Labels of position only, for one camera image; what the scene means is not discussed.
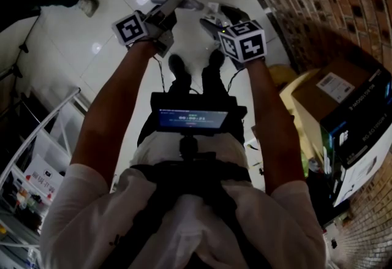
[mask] display screen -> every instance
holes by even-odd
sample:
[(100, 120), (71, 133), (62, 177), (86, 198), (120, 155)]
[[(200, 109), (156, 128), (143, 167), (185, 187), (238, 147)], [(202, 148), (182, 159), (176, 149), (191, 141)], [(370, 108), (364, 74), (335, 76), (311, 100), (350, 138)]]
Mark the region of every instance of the display screen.
[(159, 109), (159, 123), (162, 127), (195, 127), (218, 129), (228, 112), (199, 110)]

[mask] white tiled floor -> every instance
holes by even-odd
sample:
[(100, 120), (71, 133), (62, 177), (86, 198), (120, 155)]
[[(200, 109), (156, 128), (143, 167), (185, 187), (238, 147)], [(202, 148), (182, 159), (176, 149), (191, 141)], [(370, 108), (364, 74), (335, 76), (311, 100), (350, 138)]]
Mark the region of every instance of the white tiled floor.
[[(92, 18), (87, 18), (83, 12), (74, 7), (43, 8), (42, 15), (28, 40), (30, 52), (23, 54), (19, 61), (24, 75), (24, 78), (18, 82), (20, 91), (26, 91), (31, 87), (41, 96), (51, 92), (61, 100), (71, 87), (79, 86), (87, 99), (90, 101), (94, 99), (126, 53), (126, 49), (117, 43), (110, 25), (136, 9), (147, 12), (153, 6), (150, 2), (140, 6), (137, 0), (99, 1), (100, 7)], [(288, 64), (286, 52), (256, 0), (199, 1), (223, 2), (247, 12), (252, 19), (256, 19), (263, 26), (267, 41), (271, 41), (268, 44), (271, 53), (267, 56), (267, 63)], [(192, 87), (201, 91), (200, 73), (213, 49), (213, 41), (198, 24), (198, 19), (202, 17), (198, 12), (177, 10), (176, 15), (178, 24), (173, 30), (175, 44), (170, 52), (178, 53), (184, 58), (193, 75)], [(94, 44), (102, 46), (97, 54), (92, 49)], [(166, 89), (170, 87), (172, 81), (167, 59), (168, 55), (162, 60)], [(233, 64), (227, 60), (221, 70), (222, 80), (226, 86), (235, 72)], [(134, 116), (124, 139), (117, 173), (127, 167), (136, 149), (139, 131), (147, 118), (146, 111), (150, 110), (151, 92), (161, 90), (158, 63), (150, 60), (142, 81)], [(252, 138), (250, 128), (254, 125), (254, 114), (246, 71), (240, 72), (234, 79), (230, 94), (237, 96), (239, 104), (248, 107), (244, 127), (246, 140), (249, 140)], [(258, 161), (253, 153), (251, 158), (250, 161), (254, 163)]]

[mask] black shoe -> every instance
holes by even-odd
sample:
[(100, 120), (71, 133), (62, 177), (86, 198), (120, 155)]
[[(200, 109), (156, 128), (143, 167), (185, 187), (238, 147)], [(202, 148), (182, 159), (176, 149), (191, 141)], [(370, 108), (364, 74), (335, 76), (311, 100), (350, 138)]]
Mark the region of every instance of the black shoe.
[(171, 55), (169, 57), (169, 69), (174, 74), (176, 79), (190, 76), (190, 74), (185, 69), (183, 59), (181, 59), (179, 55)]
[(209, 66), (215, 69), (220, 69), (225, 62), (225, 55), (219, 50), (215, 49), (209, 56)]

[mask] cable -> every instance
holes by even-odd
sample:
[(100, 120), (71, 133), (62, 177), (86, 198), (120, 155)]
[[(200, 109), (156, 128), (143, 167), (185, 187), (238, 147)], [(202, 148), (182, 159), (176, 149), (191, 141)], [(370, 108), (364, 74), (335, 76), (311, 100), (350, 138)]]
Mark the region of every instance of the cable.
[(191, 88), (190, 90), (193, 90), (195, 93), (197, 93), (198, 95), (200, 95), (200, 93), (199, 93), (196, 89)]
[(278, 36), (271, 38), (269, 41), (267, 41), (265, 44), (268, 44), (269, 42), (271, 42), (272, 40), (275, 40)]
[(228, 86), (227, 86), (227, 93), (230, 91), (230, 88), (232, 87), (233, 79), (234, 79), (234, 78), (238, 75), (238, 73), (240, 73), (242, 70), (244, 70), (244, 68), (242, 68), (241, 70), (239, 70), (239, 71), (237, 71), (237, 72), (234, 73), (232, 79), (230, 80), (230, 83), (229, 83)]
[(163, 73), (163, 71), (162, 71), (162, 61), (159, 61), (155, 56), (153, 56), (153, 58), (158, 62), (158, 65), (159, 65), (159, 71), (160, 71), (160, 79), (162, 80), (162, 88), (163, 88), (163, 90), (164, 90), (164, 93), (166, 93), (166, 90), (165, 90), (165, 81), (164, 81), (164, 73)]

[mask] sneaker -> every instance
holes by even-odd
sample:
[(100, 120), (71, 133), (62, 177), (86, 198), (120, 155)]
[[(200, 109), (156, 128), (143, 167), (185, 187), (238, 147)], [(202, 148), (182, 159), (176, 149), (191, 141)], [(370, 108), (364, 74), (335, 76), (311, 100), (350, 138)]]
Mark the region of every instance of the sneaker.
[(92, 17), (98, 9), (98, 0), (79, 0), (77, 6), (84, 11), (88, 17)]
[(215, 69), (220, 69), (225, 62), (225, 55), (219, 50), (215, 49), (209, 56), (209, 66)]
[(169, 57), (169, 69), (173, 73), (176, 79), (184, 77), (190, 74), (187, 72), (185, 68), (185, 64), (183, 59), (179, 55), (171, 55)]

